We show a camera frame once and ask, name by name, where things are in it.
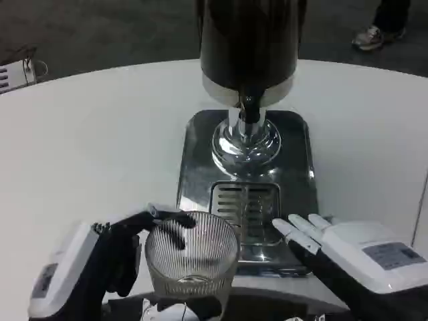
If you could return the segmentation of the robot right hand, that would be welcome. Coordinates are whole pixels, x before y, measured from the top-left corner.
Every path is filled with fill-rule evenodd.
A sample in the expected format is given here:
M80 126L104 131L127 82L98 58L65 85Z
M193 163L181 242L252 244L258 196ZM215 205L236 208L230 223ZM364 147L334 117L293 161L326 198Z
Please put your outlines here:
M374 221L275 218L290 251L354 320L426 320L427 258Z

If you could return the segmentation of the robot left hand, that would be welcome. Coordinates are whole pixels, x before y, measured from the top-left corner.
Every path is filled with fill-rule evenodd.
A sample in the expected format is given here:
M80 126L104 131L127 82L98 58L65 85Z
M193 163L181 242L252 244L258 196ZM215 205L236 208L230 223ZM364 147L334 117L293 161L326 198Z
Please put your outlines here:
M154 205L113 223L75 224L33 286L29 320L99 320L105 294L126 297L138 277L139 233L168 220L185 229L196 226L190 214Z

